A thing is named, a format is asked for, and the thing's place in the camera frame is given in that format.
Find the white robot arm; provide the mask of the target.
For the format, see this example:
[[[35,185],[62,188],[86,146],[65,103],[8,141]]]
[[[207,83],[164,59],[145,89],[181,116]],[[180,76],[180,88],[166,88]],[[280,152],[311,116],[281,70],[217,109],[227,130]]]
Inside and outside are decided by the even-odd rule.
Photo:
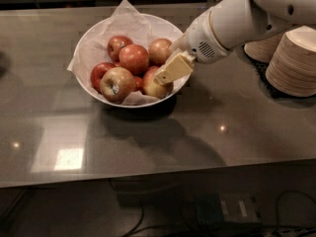
[[[214,63],[236,47],[299,26],[315,26],[316,0],[222,0],[196,17],[170,45],[171,57],[155,79],[162,85]]]

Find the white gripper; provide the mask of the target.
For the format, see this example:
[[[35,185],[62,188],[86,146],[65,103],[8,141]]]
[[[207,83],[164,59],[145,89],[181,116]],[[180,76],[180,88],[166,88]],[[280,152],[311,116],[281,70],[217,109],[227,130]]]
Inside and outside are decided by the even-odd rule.
[[[195,69],[195,60],[211,64],[230,54],[216,38],[210,16],[211,9],[203,12],[193,20],[184,35],[169,46],[173,53],[155,72],[159,84],[166,85],[191,75]]]

